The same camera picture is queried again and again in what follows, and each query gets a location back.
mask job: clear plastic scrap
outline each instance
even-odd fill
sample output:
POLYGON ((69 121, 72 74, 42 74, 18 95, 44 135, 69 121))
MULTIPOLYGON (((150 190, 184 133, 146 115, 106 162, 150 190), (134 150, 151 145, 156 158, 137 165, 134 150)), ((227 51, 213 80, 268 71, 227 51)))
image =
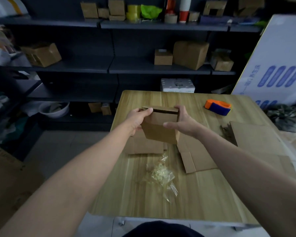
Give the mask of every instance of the clear plastic scrap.
POLYGON ((158 190, 162 192, 163 197, 172 203, 178 195, 178 190, 172 181, 175 178, 173 172, 165 166, 167 158, 168 156, 164 153, 157 164, 153 166, 147 164, 148 178, 146 178, 146 181, 152 180, 152 182, 157 183, 158 190))

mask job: gray floor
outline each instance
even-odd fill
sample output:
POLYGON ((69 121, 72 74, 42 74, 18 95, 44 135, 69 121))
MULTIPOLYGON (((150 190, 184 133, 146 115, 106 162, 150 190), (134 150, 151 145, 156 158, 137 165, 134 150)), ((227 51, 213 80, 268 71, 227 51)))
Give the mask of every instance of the gray floor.
MULTIPOLYGON (((25 162, 38 163, 40 171, 49 178, 59 168, 65 165, 77 154, 102 139, 107 132, 87 131, 45 131, 37 141, 25 162)), ((121 237, 142 222, 126 221, 119 226, 119 217, 95 216, 86 213, 75 237, 121 237)), ((188 224, 188 227, 198 231, 205 237, 268 237, 263 228, 254 228, 236 232, 230 227, 206 226, 203 224, 188 224)))

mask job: wood grain tabletop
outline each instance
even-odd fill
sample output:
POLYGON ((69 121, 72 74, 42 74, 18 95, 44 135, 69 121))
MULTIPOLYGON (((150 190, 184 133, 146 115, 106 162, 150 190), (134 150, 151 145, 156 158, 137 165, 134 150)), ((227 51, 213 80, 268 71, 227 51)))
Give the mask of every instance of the wood grain tabletop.
MULTIPOLYGON (((173 107, 175 104, 185 105, 191 117, 221 136, 220 126, 230 121, 269 125, 276 129, 247 96, 126 90, 122 93, 112 130, 134 108, 146 105, 173 107), (217 115, 204 108, 207 99, 231 103, 232 110, 227 116, 217 115)), ((158 161, 160 155, 122 153, 89 212, 94 215, 258 224, 218 169, 186 174, 177 147, 168 144, 167 154, 166 165, 175 175, 173 182, 178 190, 174 202, 167 202, 155 185, 143 181, 146 165, 158 161)))

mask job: forearm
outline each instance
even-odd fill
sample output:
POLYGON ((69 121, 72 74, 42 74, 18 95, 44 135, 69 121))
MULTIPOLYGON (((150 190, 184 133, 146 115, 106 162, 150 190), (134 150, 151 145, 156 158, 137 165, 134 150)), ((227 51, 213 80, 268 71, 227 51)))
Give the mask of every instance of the forearm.
POLYGON ((201 125, 196 136, 268 233, 296 236, 296 181, 201 125))
POLYGON ((71 236, 106 181, 130 135, 121 124, 48 179, 0 236, 71 236))

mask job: foam box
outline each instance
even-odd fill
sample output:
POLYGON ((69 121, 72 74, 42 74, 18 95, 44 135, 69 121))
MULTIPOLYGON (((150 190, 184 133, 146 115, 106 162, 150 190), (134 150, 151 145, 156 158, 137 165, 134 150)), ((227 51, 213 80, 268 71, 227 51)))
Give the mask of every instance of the foam box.
POLYGON ((296 15, 273 15, 232 94, 262 109, 296 103, 296 15))
POLYGON ((161 91, 194 93, 195 87, 190 79, 161 79, 161 91))

